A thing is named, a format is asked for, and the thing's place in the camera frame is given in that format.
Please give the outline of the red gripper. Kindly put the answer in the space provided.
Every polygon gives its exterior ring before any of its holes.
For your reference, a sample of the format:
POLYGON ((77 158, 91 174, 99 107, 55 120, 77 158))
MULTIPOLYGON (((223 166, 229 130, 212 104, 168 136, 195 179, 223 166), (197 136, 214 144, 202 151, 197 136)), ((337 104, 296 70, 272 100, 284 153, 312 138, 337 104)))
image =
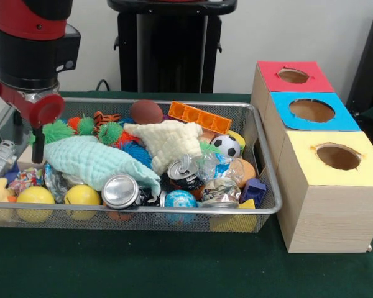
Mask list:
POLYGON ((62 114, 64 99, 58 92, 59 84, 41 90, 15 89, 0 81, 0 98, 16 109, 13 113, 13 138, 16 145, 22 144, 22 118, 32 127, 32 161, 41 163, 44 157, 43 125, 55 122, 62 114))

